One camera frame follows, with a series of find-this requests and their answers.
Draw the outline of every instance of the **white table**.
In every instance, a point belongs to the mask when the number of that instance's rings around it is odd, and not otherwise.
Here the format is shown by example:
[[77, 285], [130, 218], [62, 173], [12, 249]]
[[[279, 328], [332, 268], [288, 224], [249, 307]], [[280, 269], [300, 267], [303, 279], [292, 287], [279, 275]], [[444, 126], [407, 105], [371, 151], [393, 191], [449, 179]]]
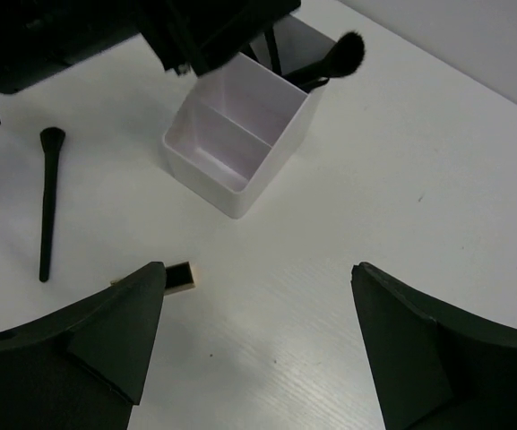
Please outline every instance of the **white table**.
[[[333, 0], [298, 16], [361, 31], [367, 60], [240, 221], [159, 167], [194, 80], [141, 39], [0, 99], [0, 330], [149, 261], [198, 270], [165, 301], [131, 430], [383, 429], [349, 286], [361, 261], [517, 327], [517, 106]], [[49, 125], [69, 140], [40, 285]]]

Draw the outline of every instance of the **small wooden block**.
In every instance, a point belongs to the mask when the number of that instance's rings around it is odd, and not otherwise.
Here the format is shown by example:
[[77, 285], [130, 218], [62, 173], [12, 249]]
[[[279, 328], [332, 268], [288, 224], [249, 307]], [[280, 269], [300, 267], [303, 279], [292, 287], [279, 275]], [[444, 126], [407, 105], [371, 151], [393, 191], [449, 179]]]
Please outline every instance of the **small wooden block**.
[[[121, 279], [111, 281], [111, 286]], [[175, 266], [167, 267], [167, 286], [165, 296], [182, 293], [195, 288], [193, 270], [189, 262], [183, 262]]]

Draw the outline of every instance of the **black makeup brush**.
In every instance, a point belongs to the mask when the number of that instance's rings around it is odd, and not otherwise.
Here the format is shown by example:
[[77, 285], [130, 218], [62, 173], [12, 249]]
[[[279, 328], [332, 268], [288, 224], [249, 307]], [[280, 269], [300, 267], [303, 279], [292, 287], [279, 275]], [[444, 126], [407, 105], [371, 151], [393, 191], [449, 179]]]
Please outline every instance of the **black makeup brush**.
[[41, 146], [45, 152], [45, 191], [43, 193], [43, 225], [41, 228], [41, 256], [39, 262], [39, 280], [47, 282], [51, 268], [51, 251], [53, 248], [53, 230], [55, 228], [55, 207], [57, 176], [59, 171], [59, 154], [65, 141], [65, 132], [51, 127], [41, 132]]
[[284, 79], [297, 87], [310, 87], [324, 78], [344, 78], [361, 66], [365, 55], [364, 40], [352, 31], [342, 36], [323, 60], [289, 73]]

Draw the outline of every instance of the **white wall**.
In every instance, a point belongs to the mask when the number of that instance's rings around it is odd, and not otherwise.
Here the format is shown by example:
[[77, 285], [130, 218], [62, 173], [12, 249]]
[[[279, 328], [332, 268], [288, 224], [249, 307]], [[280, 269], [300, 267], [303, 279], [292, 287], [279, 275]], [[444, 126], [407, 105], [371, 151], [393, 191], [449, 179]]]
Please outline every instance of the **white wall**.
[[517, 0], [341, 1], [517, 103]]

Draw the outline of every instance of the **white plastic container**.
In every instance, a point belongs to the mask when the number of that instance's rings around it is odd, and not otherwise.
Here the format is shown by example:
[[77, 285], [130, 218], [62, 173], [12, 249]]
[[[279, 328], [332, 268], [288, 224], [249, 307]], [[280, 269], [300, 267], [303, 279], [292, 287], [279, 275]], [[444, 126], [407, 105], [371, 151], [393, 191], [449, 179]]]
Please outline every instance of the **white plastic container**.
[[[322, 59], [333, 41], [294, 17], [275, 34], [282, 73]], [[269, 64], [263, 38], [252, 47]], [[306, 136], [323, 87], [306, 94], [239, 55], [202, 77], [164, 136], [173, 177], [234, 219], [258, 199]]]

